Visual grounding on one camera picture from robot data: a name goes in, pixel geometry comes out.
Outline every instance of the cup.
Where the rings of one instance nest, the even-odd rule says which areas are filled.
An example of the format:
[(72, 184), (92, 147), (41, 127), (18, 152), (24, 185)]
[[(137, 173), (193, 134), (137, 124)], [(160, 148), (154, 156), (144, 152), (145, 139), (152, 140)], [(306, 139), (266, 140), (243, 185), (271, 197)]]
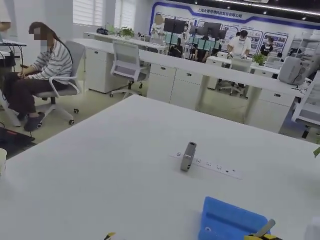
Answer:
[(0, 148), (0, 178), (6, 170), (7, 151)]

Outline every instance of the window blind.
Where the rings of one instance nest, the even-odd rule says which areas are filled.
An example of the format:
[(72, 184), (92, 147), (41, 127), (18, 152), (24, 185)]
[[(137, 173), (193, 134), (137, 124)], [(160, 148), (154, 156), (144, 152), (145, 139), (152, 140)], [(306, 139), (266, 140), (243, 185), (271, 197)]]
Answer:
[(120, 29), (128, 27), (134, 29), (137, 0), (116, 0), (114, 13), (114, 27)]
[(73, 0), (73, 23), (103, 25), (104, 0)]

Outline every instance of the power outlet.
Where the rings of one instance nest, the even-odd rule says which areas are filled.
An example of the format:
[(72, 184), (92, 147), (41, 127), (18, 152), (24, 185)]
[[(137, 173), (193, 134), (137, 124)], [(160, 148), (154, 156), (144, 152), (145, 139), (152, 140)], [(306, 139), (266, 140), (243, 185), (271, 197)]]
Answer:
[[(182, 160), (182, 152), (177, 152), (177, 153), (173, 153), (170, 154), (171, 157), (176, 158), (176, 159), (180, 159)], [(235, 179), (242, 179), (242, 175), (239, 171), (233, 169), (233, 168), (229, 168), (229, 167), (225, 167), (221, 164), (216, 164), (214, 162), (211, 161), (205, 161), (203, 159), (201, 159), (200, 157), (197, 156), (197, 153), (195, 153), (193, 161), (192, 161), (193, 165), (208, 169), (208, 170), (212, 170), (224, 175), (227, 175), (229, 177), (235, 178)]]

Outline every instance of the ceiling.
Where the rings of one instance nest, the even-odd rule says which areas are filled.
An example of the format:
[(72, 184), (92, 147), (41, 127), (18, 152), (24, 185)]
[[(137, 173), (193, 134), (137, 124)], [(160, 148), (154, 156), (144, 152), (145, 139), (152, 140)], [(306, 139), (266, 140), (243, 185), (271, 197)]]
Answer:
[[(245, 12), (245, 13), (263, 14), (264, 11), (266, 11), (267, 12), (266, 15), (282, 17), (286, 19), (302, 20), (303, 17), (306, 17), (305, 19), (306, 21), (320, 24), (320, 16), (316, 16), (312, 14), (302, 14), (302, 13), (296, 13), (296, 12), (266, 9), (262, 7), (254, 7), (254, 6), (247, 6), (247, 5), (240, 5), (240, 4), (229, 4), (229, 3), (219, 2), (214, 0), (174, 0), (174, 2), (188, 3), (188, 4), (195, 4), (195, 1), (197, 1), (197, 4), (200, 6), (221, 8), (221, 9), (227, 9), (227, 7), (230, 7), (231, 10)], [(244, 0), (232, 0), (232, 1), (250, 3)], [(279, 8), (289, 8), (289, 9), (318, 12), (318, 13), (320, 12), (320, 0), (269, 0), (269, 2), (266, 5), (276, 6)]]

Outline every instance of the striped sweater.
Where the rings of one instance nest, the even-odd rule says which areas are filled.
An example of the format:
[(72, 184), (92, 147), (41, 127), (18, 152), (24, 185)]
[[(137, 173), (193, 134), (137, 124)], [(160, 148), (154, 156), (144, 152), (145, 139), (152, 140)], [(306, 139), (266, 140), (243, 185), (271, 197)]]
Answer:
[(68, 49), (59, 41), (54, 40), (52, 51), (41, 52), (34, 64), (31, 65), (40, 73), (29, 75), (30, 79), (49, 80), (50, 77), (70, 77), (72, 73), (72, 59)]

